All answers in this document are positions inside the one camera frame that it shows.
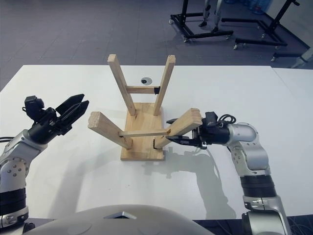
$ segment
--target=white table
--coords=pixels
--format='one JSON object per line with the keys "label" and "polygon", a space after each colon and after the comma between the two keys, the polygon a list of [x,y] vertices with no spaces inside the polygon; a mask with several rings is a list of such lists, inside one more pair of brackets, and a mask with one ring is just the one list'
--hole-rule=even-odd
{"label": "white table", "polygon": [[[157,86],[163,66],[122,70],[129,85],[141,85],[140,79],[149,76]],[[313,213],[313,125],[308,105],[313,101],[313,71],[302,71],[307,83],[288,77],[291,71],[295,70],[176,66],[162,106],[164,120],[193,107],[203,116],[215,111],[254,125],[287,215],[303,215]],[[32,120],[21,110],[26,96],[36,95],[45,107],[56,108],[80,93],[90,101],[86,114],[32,162],[26,188],[30,217],[56,218],[112,204],[156,205],[190,219],[240,218],[246,211],[225,147],[214,145],[210,152],[196,153],[193,147],[171,143],[164,148],[163,162],[122,162],[121,147],[87,128],[91,111],[101,111],[124,128],[126,106],[108,66],[23,66],[0,93],[0,135],[30,128]],[[155,96],[137,94],[133,100],[154,102]]]}

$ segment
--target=wooden plank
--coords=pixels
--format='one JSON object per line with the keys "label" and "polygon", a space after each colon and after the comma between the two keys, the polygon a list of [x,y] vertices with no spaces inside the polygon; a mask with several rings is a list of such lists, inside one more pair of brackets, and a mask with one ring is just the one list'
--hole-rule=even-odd
{"label": "wooden plank", "polygon": [[166,136],[169,132],[166,129],[161,130],[140,130],[140,131],[122,131],[118,133],[123,137],[139,137],[139,136]]}
{"label": "wooden plank", "polygon": [[130,115],[135,115],[136,109],[134,107],[134,102],[130,94],[128,94],[126,90],[126,81],[123,74],[123,71],[121,69],[121,66],[119,64],[119,61],[117,59],[117,56],[115,54],[110,54],[108,57],[108,64],[112,70],[113,76],[116,80],[116,83],[118,85],[119,90],[121,91],[121,94],[123,96],[123,99],[125,101],[125,104],[127,106],[128,112]]}
{"label": "wooden plank", "polygon": [[[180,136],[202,125],[202,117],[199,109],[189,109],[180,118],[178,118],[167,130],[170,131],[169,136]],[[169,144],[165,136],[155,138],[155,148],[162,148]]]}
{"label": "wooden plank", "polygon": [[[162,129],[162,115],[153,115],[153,103],[135,103],[136,115],[127,114],[125,131]],[[131,149],[122,148],[121,160],[162,161],[162,149],[153,148],[153,136],[133,138]]]}
{"label": "wooden plank", "polygon": [[92,112],[90,114],[88,119],[88,128],[117,143],[123,148],[129,149],[132,147],[132,139],[120,137],[118,133],[122,132],[122,130],[101,112]]}
{"label": "wooden plank", "polygon": [[156,103],[155,103],[155,109],[154,109],[154,115],[158,115],[161,105],[162,105],[162,101],[164,99],[165,96],[165,92],[168,86],[168,83],[170,82],[170,78],[172,75],[172,71],[174,68],[176,62],[176,58],[174,55],[169,55],[167,57],[167,61],[165,64],[165,68],[164,68],[164,72],[163,72],[163,76],[162,76],[162,80],[161,80],[161,88],[160,88],[160,92],[156,97]]}
{"label": "wooden plank", "polygon": [[155,88],[158,88],[158,87],[127,86],[126,90],[129,94],[155,94]]}

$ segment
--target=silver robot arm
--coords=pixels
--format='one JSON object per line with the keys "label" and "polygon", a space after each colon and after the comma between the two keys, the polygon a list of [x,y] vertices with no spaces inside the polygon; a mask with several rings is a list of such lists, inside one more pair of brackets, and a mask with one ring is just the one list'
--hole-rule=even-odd
{"label": "silver robot arm", "polygon": [[89,102],[81,102],[83,97],[83,94],[72,96],[56,110],[43,110],[43,101],[35,96],[26,98],[23,110],[35,122],[29,130],[14,137],[0,156],[0,229],[22,224],[28,218],[25,179],[30,164],[47,148],[48,142],[57,135],[65,135],[85,113]]}
{"label": "silver robot arm", "polygon": [[205,116],[203,124],[193,131],[192,139],[167,138],[201,149],[206,149],[207,144],[226,146],[240,176],[245,207],[250,210],[242,215],[245,234],[291,235],[281,198],[276,194],[270,175],[268,155],[260,145],[257,130],[248,123],[234,124],[236,119],[231,115],[223,115],[219,120],[214,112],[207,112]]}
{"label": "silver robot arm", "polygon": [[243,214],[246,233],[272,232],[291,235],[281,198],[276,194],[270,175],[268,155],[260,145],[257,130],[248,123],[228,124],[229,141],[236,171],[244,190]]}

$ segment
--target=blue water bottle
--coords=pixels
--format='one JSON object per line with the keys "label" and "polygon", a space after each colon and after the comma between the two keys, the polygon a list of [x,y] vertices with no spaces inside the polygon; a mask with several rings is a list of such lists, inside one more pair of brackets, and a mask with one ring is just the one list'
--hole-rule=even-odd
{"label": "blue water bottle", "polygon": [[237,2],[237,0],[224,0],[224,2],[234,4]]}
{"label": "blue water bottle", "polygon": [[257,3],[258,0],[251,0],[249,4],[249,10],[253,11]]}
{"label": "blue water bottle", "polygon": [[251,2],[251,0],[244,0],[243,5],[250,6],[250,2]]}
{"label": "blue water bottle", "polygon": [[268,8],[268,5],[270,3],[270,0],[258,0],[255,4],[252,12],[257,15],[262,15]]}

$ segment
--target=wall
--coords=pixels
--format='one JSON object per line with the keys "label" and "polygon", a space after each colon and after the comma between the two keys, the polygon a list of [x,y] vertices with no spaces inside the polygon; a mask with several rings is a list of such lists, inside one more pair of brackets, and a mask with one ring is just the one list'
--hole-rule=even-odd
{"label": "wall", "polygon": [[[267,14],[275,18],[285,0],[272,0]],[[313,1],[298,0],[300,6],[291,4],[280,23],[303,42],[313,47]]]}

